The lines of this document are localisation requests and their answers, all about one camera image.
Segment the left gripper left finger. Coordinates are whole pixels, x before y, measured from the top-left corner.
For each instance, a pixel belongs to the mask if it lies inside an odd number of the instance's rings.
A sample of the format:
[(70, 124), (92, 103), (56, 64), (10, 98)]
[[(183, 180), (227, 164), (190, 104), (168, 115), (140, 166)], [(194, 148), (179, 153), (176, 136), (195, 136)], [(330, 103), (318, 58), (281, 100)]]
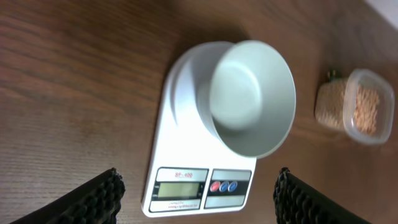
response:
[(12, 224), (116, 224), (125, 191), (112, 168)]

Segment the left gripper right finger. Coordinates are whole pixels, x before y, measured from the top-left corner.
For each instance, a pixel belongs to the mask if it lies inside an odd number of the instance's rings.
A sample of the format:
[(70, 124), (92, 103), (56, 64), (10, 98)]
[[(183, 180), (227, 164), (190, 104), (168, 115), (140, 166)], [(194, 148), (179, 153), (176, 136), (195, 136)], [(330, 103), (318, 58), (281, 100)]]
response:
[(275, 182), (278, 224), (369, 224), (309, 186), (284, 167)]

